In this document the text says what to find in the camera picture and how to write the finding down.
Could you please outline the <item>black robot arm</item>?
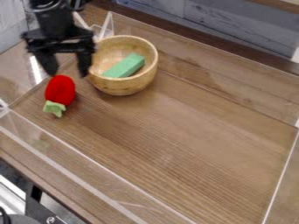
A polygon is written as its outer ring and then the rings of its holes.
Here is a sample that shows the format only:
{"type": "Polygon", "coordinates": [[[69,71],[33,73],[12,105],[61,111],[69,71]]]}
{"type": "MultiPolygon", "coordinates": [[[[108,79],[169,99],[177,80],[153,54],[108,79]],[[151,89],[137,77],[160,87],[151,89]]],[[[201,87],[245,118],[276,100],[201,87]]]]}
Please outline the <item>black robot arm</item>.
{"type": "Polygon", "coordinates": [[[89,73],[92,54],[96,51],[93,32],[75,25],[73,12],[80,11],[85,0],[29,0],[39,28],[25,31],[21,39],[49,76],[59,71],[57,53],[75,53],[81,77],[89,73]]]}

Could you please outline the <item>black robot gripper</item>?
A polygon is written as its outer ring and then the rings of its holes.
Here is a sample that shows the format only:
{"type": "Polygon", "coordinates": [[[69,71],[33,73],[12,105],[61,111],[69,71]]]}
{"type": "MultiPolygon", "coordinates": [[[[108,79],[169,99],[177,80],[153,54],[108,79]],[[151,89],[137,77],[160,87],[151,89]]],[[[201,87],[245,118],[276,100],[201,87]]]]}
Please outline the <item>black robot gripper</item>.
{"type": "Polygon", "coordinates": [[[29,53],[49,76],[59,70],[55,53],[76,53],[80,77],[89,74],[92,54],[95,52],[93,33],[75,24],[73,11],[69,5],[32,5],[39,28],[23,33],[29,53]]]}

